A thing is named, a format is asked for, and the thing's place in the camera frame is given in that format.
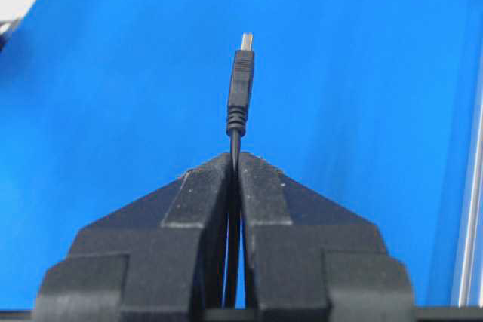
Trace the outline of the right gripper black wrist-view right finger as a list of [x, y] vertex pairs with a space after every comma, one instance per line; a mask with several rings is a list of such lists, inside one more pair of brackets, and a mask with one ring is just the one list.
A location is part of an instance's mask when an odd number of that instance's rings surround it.
[[247, 305], [259, 321], [413, 321], [375, 224], [249, 153], [238, 166]]

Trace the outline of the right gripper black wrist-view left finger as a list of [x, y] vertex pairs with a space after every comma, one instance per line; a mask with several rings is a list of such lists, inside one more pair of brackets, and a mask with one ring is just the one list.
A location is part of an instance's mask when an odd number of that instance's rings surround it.
[[223, 153], [82, 228], [34, 320], [191, 321], [221, 306], [231, 172]]

